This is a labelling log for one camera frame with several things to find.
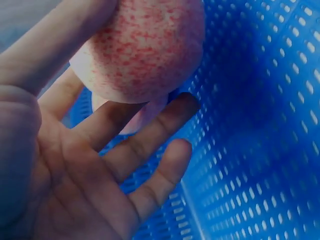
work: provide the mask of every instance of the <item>fruit skin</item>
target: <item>fruit skin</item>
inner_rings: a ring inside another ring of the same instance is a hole
[[[96,111],[108,100],[92,93],[91,106],[92,111]],[[127,125],[119,133],[120,135],[129,135],[138,132],[141,128],[147,125],[152,119],[154,119],[167,105],[168,95],[158,97],[149,103],[147,103],[133,118],[127,123]]]
[[[202,0],[120,0],[113,18],[70,60],[92,92],[144,103],[182,85],[199,66]]]

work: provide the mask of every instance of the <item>hand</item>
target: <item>hand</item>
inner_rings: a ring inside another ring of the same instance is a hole
[[[65,0],[0,55],[0,240],[128,240],[183,176],[192,147],[176,139],[152,177],[119,188],[198,110],[183,93],[111,149],[143,104],[107,102],[73,129],[60,122],[83,89],[71,69],[48,80],[111,16],[116,0]]]

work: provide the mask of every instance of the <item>blue perforated crate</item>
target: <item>blue perforated crate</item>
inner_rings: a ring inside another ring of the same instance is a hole
[[[193,158],[137,240],[320,240],[320,2],[204,0]],[[92,113],[84,90],[74,125]],[[112,147],[121,137],[110,144]],[[122,185],[154,171],[163,146]]]

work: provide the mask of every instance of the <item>finger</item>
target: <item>finger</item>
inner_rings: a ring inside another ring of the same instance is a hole
[[[166,149],[151,178],[128,195],[141,223],[167,200],[184,175],[192,155],[192,146],[176,139]]]
[[[38,100],[42,109],[47,110],[59,121],[77,100],[84,85],[68,68]]]
[[[64,0],[0,55],[0,84],[35,96],[111,16],[116,0]]]
[[[180,94],[150,124],[128,137],[103,157],[114,177],[122,183],[199,109],[189,93]]]
[[[97,152],[101,151],[145,103],[128,104],[108,101],[73,128]]]

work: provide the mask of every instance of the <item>knuckle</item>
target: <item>knuckle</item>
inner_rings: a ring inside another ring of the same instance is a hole
[[[141,185],[141,194],[157,208],[161,208],[162,203],[159,201],[156,192],[147,184]]]

